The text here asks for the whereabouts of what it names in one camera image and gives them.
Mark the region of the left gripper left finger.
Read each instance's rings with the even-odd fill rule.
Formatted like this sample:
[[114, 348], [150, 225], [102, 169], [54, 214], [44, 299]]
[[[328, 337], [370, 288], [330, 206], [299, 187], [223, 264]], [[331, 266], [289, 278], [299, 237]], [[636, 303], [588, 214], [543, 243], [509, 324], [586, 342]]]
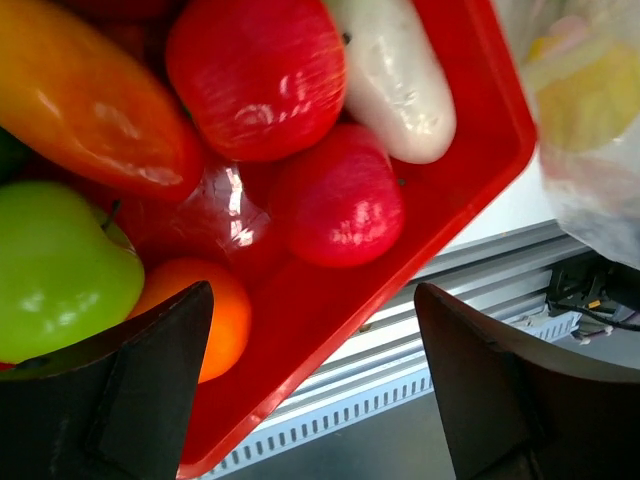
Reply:
[[2, 371], [2, 478], [175, 478], [213, 306], [211, 287], [198, 282]]

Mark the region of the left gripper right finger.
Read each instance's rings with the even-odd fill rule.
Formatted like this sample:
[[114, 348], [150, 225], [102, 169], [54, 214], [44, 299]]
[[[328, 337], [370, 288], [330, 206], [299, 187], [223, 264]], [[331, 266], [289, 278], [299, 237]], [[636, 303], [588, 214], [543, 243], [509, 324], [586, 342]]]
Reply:
[[636, 479], [639, 372], [492, 319], [433, 284], [414, 293], [459, 479]]

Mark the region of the red apple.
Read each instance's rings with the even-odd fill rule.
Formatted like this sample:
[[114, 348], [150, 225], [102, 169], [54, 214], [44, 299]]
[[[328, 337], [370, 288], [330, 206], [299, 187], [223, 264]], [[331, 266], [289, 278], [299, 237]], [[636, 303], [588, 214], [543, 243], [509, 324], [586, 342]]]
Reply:
[[289, 250], [323, 267], [369, 263], [398, 240], [405, 222], [386, 150], [367, 128], [339, 124], [288, 160], [269, 213]]

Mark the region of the clear zip top bag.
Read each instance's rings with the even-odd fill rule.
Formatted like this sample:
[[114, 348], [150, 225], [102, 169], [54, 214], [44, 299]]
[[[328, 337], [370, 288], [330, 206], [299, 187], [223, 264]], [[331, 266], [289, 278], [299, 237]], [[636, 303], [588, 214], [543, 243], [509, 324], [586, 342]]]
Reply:
[[639, 4], [496, 1], [561, 229], [639, 266]]

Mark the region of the yellow starfruit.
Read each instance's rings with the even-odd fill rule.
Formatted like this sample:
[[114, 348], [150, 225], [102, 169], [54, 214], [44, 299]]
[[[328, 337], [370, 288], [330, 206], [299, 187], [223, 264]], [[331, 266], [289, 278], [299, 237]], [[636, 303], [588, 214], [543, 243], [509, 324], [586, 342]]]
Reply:
[[575, 154], [596, 150], [639, 116], [639, 49], [611, 37], [564, 51], [539, 49], [525, 69], [525, 83], [543, 144]]

